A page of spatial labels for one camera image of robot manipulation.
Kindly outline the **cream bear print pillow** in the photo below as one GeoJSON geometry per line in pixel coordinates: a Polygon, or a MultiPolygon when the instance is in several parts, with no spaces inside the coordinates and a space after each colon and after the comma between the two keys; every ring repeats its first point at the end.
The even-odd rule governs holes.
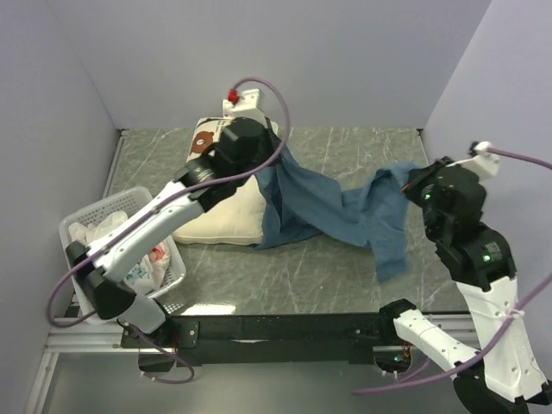
{"type": "MultiPolygon", "coordinates": [[[[194,130],[187,160],[196,159],[210,144],[219,139],[223,127],[233,119],[204,117],[194,130]]],[[[263,240],[262,220],[267,206],[256,177],[237,188],[236,193],[202,216],[172,233],[182,244],[258,245],[263,240]]]]}

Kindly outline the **blue fabric pillowcase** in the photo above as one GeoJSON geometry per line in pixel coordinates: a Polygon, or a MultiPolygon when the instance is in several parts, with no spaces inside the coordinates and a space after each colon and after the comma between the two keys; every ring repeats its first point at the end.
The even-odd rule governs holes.
{"type": "Polygon", "coordinates": [[[380,282],[403,273],[405,220],[409,207],[401,189],[416,164],[399,162],[378,169],[351,190],[337,180],[301,167],[289,149],[280,161],[254,176],[266,202],[260,249],[301,242],[325,234],[372,251],[380,282]]]}

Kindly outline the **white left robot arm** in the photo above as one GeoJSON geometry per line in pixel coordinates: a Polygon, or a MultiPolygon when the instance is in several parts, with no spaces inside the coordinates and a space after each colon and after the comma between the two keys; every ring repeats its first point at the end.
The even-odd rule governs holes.
{"type": "Polygon", "coordinates": [[[251,175],[272,165],[281,148],[267,117],[238,116],[122,225],[90,245],[71,242],[66,247],[71,279],[89,313],[104,321],[122,319],[152,346],[167,344],[173,327],[162,305],[125,286],[124,279],[174,230],[232,197],[251,175]]]}

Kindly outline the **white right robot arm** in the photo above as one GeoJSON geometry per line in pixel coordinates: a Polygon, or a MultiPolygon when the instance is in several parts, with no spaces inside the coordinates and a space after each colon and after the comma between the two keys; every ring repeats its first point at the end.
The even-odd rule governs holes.
{"type": "Polygon", "coordinates": [[[443,159],[409,173],[403,193],[423,212],[427,238],[463,296],[481,350],[464,345],[406,299],[379,311],[379,336],[417,347],[453,380],[471,413],[526,413],[550,405],[551,382],[539,367],[517,306],[518,280],[506,239],[481,220],[483,180],[499,157],[443,159]]]}

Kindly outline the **white plastic laundry basket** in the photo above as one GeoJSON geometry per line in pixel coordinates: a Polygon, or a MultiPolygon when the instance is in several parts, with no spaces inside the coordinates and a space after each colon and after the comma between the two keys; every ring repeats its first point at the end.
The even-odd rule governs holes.
{"type": "Polygon", "coordinates": [[[164,308],[154,300],[176,287],[186,273],[184,262],[171,233],[179,225],[203,214],[201,205],[191,200],[184,191],[185,188],[180,183],[170,182],[156,198],[153,198],[146,188],[135,187],[79,210],[60,225],[63,247],[67,248],[70,223],[77,222],[86,213],[99,214],[101,208],[104,208],[105,213],[109,213],[111,208],[124,210],[125,205],[122,202],[126,198],[134,200],[135,207],[138,209],[135,214],[117,229],[93,242],[90,249],[85,252],[85,257],[92,259],[94,267],[102,267],[103,276],[115,286],[119,286],[126,278],[127,272],[147,254],[148,250],[160,242],[164,242],[168,247],[169,275],[163,279],[161,288],[149,295],[133,297],[128,309],[117,310],[113,317],[107,317],[109,320],[123,319],[150,334],[168,319],[164,308]]]}

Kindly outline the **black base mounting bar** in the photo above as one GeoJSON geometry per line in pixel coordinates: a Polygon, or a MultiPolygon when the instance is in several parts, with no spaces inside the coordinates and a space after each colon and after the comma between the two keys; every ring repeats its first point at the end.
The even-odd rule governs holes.
{"type": "Polygon", "coordinates": [[[377,313],[179,316],[172,323],[154,342],[194,367],[346,361],[404,373],[414,362],[411,345],[377,313]]]}

